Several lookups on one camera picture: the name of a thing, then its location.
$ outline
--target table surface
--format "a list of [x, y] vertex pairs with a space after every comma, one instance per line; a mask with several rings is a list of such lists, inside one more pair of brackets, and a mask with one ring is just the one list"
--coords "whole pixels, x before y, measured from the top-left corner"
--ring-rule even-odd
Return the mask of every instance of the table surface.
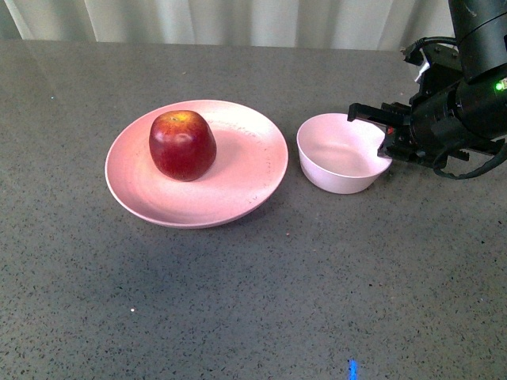
[[[394, 162], [349, 196], [299, 166], [305, 120], [416, 92], [391, 52], [0, 42], [3, 376], [503, 379], [507, 165], [456, 181]], [[156, 226], [115, 201], [105, 158], [194, 99], [267, 116], [288, 169], [239, 220]]]

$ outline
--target apple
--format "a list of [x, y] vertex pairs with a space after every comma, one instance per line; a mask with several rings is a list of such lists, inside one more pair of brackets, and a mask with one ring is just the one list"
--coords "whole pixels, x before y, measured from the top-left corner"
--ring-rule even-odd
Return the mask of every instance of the apple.
[[194, 111], [168, 111], [158, 116], [151, 125], [149, 144], [158, 170], [178, 181], [202, 177], [216, 158], [212, 130]]

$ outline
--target curtain fold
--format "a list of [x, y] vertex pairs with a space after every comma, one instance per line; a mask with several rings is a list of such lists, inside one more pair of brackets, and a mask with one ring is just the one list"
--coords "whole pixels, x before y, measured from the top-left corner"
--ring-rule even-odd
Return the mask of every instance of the curtain fold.
[[398, 50], [447, 0], [0, 0], [0, 38]]

